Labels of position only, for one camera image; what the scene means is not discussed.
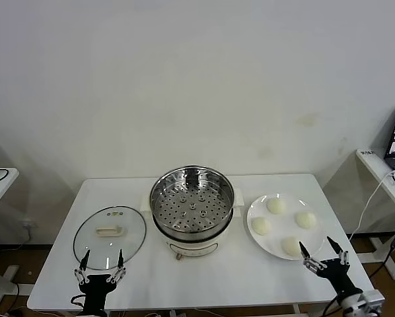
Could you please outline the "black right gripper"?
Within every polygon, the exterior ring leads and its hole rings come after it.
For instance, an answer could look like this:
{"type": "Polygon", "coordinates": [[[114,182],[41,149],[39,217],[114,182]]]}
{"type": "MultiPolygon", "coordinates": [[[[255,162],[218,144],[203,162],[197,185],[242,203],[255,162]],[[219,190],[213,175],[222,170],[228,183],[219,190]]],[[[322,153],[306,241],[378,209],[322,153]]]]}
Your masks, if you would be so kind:
{"type": "Polygon", "coordinates": [[[341,246],[329,236],[327,240],[337,257],[329,260],[322,260],[321,262],[311,257],[304,244],[299,241],[303,265],[311,272],[316,273],[317,276],[327,279],[334,288],[337,299],[346,299],[347,297],[361,294],[363,291],[357,288],[347,275],[350,268],[348,251],[343,250],[341,246]]]}

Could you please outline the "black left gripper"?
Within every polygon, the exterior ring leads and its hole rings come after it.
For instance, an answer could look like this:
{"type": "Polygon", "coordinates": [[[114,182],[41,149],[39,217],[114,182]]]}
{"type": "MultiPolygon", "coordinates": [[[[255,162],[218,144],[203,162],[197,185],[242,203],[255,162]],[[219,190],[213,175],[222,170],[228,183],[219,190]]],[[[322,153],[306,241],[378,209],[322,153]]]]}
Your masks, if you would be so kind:
{"type": "Polygon", "coordinates": [[[122,249],[119,251],[116,270],[113,274],[88,275],[86,274],[90,250],[81,259],[78,269],[74,269],[74,275],[79,284],[79,290],[85,295],[82,312],[104,312],[106,297],[116,289],[126,274],[122,249]]]}

